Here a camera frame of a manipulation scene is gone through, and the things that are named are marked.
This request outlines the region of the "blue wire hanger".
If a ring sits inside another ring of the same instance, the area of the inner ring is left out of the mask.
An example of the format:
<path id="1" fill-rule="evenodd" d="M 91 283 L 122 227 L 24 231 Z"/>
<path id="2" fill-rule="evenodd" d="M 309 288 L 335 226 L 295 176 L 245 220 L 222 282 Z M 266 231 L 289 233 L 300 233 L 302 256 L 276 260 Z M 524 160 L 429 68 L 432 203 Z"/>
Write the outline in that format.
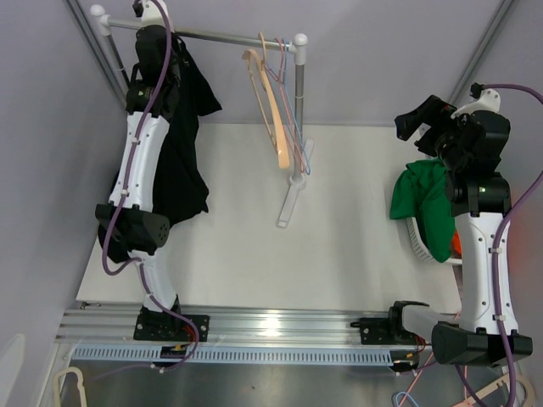
<path id="1" fill-rule="evenodd" d="M 294 144 L 294 155 L 297 157 L 299 168 L 304 175 L 309 176 L 311 174 L 310 160 L 303 146 L 303 137 L 299 128 L 297 119 L 295 118 L 294 106 L 289 98 L 288 89 L 286 86 L 286 72 L 287 72 L 287 47 L 286 42 L 283 39 L 275 38 L 275 42 L 279 46 L 281 53 L 281 62 L 279 73 L 277 74 L 277 81 L 279 83 L 280 93 L 283 99 L 283 107 L 288 117 L 288 127 L 291 141 Z"/>

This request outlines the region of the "beige hanger with green shirt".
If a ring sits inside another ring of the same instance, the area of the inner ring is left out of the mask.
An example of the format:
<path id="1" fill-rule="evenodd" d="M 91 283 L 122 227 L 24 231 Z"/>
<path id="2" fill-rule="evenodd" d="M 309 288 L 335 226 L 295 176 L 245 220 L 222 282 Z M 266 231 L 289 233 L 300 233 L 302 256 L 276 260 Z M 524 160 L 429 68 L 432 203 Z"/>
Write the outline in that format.
<path id="1" fill-rule="evenodd" d="M 277 165 L 281 170 L 286 170 L 290 166 L 290 154 L 277 99 L 266 71 L 266 40 L 262 32 L 258 33 L 257 38 L 261 52 L 247 48 L 242 59 L 246 63 L 266 133 L 277 157 Z"/>

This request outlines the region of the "pink wire hanger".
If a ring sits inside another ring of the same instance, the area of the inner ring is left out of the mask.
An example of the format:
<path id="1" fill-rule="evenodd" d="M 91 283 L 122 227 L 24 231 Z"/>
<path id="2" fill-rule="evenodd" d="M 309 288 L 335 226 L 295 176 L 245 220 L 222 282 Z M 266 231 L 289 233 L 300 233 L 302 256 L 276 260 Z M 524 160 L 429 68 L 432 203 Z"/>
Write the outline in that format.
<path id="1" fill-rule="evenodd" d="M 287 129 L 288 129 L 288 143 L 290 151 L 294 156 L 294 161 L 298 166 L 298 169 L 304 173 L 306 170 L 305 164 L 305 150 L 302 147 L 302 137 L 299 132 L 298 121 L 295 119 L 294 106 L 290 101 L 288 90 L 286 87 L 286 68 L 287 68 L 287 49 L 286 42 L 283 39 L 278 37 L 274 38 L 275 42 L 279 46 L 279 51 L 281 53 L 281 62 L 279 68 L 274 70 L 269 66 L 268 63 L 265 63 L 266 73 L 277 83 L 277 88 L 279 94 L 281 95 L 281 100 L 283 104 L 283 112 L 287 117 Z"/>

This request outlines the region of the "bright green t shirt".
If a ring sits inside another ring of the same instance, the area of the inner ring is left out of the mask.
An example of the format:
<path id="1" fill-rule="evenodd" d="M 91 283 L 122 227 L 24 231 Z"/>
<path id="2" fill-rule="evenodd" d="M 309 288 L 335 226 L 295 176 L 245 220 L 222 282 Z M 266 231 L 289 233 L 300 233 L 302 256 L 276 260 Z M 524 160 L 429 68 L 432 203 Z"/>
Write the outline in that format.
<path id="1" fill-rule="evenodd" d="M 389 210 L 392 220 L 413 218 L 417 221 L 423 243 L 440 263 L 451 257 L 456 231 L 445 187 L 446 168 L 440 160 L 411 162 L 395 182 Z"/>

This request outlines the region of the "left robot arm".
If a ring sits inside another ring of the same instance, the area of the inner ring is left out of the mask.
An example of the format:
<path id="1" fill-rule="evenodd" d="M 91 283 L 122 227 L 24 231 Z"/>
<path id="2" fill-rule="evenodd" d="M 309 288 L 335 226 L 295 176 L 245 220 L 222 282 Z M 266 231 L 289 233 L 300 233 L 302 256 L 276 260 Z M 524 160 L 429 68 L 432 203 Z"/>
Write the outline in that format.
<path id="1" fill-rule="evenodd" d="M 95 209 L 105 230 L 105 273 L 117 276 L 128 265 L 136 266 L 145 293 L 137 329 L 153 329 L 164 340 L 178 337 L 183 323 L 162 254 L 171 223 L 154 212 L 160 151 L 180 98 L 174 50 L 174 37 L 165 27 L 137 31 L 138 61 L 126 94 L 125 150 L 108 203 Z"/>

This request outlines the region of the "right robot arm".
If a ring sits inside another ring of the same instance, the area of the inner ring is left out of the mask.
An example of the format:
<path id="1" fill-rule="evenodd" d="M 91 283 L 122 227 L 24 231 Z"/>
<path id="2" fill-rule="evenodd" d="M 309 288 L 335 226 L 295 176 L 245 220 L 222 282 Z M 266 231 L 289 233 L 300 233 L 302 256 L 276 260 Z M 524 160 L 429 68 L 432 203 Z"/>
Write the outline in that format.
<path id="1" fill-rule="evenodd" d="M 395 118 L 402 141 L 423 127 L 415 146 L 445 166 L 445 194 L 462 245 L 463 300 L 454 321 L 427 304 L 397 301 L 398 315 L 387 320 L 386 332 L 396 343 L 415 334 L 424 338 L 442 365 L 495 367 L 533 353 L 532 338 L 518 331 L 509 289 L 512 196 L 497 167 L 511 124 L 500 104 L 494 90 L 460 108 L 431 95 Z"/>

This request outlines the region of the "orange t shirt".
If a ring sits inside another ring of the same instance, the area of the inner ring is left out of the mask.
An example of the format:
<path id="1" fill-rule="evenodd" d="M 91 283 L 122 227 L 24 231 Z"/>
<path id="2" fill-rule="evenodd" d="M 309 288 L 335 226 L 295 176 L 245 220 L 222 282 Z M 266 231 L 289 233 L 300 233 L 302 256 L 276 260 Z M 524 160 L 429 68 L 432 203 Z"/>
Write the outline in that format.
<path id="1" fill-rule="evenodd" d="M 450 250 L 452 259 L 460 259 L 462 257 L 462 244 L 458 231 L 455 231 L 451 239 Z"/>

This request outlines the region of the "black t shirt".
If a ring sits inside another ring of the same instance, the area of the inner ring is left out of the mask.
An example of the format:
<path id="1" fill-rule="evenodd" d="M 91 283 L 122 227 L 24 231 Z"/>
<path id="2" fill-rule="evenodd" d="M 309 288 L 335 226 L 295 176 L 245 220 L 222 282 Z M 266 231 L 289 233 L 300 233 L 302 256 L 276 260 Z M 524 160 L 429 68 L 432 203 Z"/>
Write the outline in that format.
<path id="1" fill-rule="evenodd" d="M 221 110 L 210 84 L 181 38 L 180 42 L 183 48 L 182 83 L 187 95 L 182 97 L 175 87 L 163 86 L 151 108 L 154 118 L 161 116 L 169 124 L 154 171 L 152 212 L 168 219 L 171 226 L 209 211 L 207 197 L 210 191 L 198 170 L 195 142 L 199 117 Z M 151 98 L 135 95 L 134 65 L 126 94 L 126 111 L 130 117 L 136 112 L 142 113 Z"/>

